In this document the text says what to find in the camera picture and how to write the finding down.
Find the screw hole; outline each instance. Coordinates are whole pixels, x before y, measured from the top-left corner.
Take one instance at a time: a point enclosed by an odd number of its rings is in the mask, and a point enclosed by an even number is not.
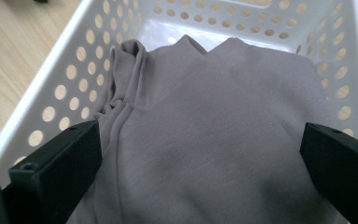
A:
[[[36,167],[35,164],[28,162],[28,163],[23,164],[21,166],[21,169],[22,170],[33,170],[35,167]]]

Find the basket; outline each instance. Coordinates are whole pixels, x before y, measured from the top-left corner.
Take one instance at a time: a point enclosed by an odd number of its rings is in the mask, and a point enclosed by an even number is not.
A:
[[[358,0],[84,0],[0,133],[7,169],[67,127],[92,119],[111,50],[147,50],[190,35],[207,50],[230,36],[309,57],[343,132],[358,138]]]

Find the wooden surface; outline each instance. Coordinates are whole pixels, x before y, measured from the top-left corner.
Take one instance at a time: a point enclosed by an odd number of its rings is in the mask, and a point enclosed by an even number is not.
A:
[[[0,131],[79,2],[0,0]]]

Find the garment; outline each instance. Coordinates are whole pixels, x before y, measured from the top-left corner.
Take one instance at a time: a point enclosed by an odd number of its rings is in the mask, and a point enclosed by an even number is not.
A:
[[[306,122],[337,127],[311,61],[188,36],[113,52],[103,164],[69,223],[333,223],[299,154]]]

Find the white plastic basket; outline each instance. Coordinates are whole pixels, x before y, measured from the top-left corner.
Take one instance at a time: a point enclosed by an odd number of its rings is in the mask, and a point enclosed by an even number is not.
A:
[[[358,138],[358,0],[84,0],[0,133],[0,185],[18,158],[91,119],[112,48],[136,38],[151,50],[184,34],[207,50],[236,36],[311,58],[343,131]]]

